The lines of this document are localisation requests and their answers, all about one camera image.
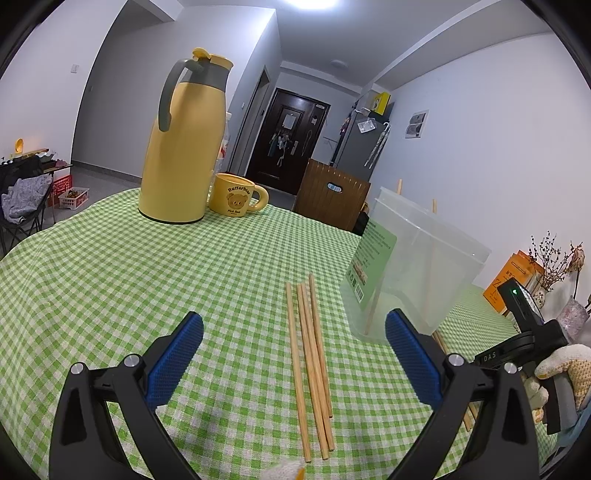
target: mug handle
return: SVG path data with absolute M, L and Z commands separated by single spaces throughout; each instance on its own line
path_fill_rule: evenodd
M 263 187 L 255 185 L 255 192 L 259 194 L 259 201 L 248 207 L 249 212 L 260 212 L 269 203 L 269 193 Z

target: thermos lid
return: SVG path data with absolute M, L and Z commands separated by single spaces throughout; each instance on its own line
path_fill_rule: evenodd
M 226 70 L 232 70 L 232 67 L 234 66 L 234 64 L 226 57 L 210 54 L 205 48 L 200 47 L 193 50 L 193 59 L 197 61 L 199 61 L 199 59 L 209 59 L 214 65 L 224 67 Z

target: barcode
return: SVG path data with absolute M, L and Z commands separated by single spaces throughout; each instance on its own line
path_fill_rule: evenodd
M 363 290 L 361 290 L 359 285 L 355 287 L 355 296 L 357 297 L 357 301 L 361 303 L 361 300 L 363 300 Z

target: thermos handle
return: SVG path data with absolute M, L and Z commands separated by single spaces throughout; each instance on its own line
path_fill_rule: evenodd
M 160 105 L 158 107 L 158 128 L 161 132 L 167 132 L 170 128 L 170 102 L 173 100 L 174 89 L 177 86 L 178 78 L 181 76 L 184 69 L 189 69 L 192 72 L 198 72 L 202 66 L 197 61 L 192 59 L 179 60 L 174 64 L 172 70 L 164 82 L 162 95 L 160 96 Z

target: transparent plastic box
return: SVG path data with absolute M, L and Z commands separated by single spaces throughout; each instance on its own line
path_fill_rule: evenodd
M 397 240 L 363 310 L 351 284 L 343 280 L 340 290 L 351 332 L 361 340 L 387 344 L 386 315 L 400 308 L 419 333 L 431 335 L 480 273 L 491 250 L 385 188 L 370 218 Z

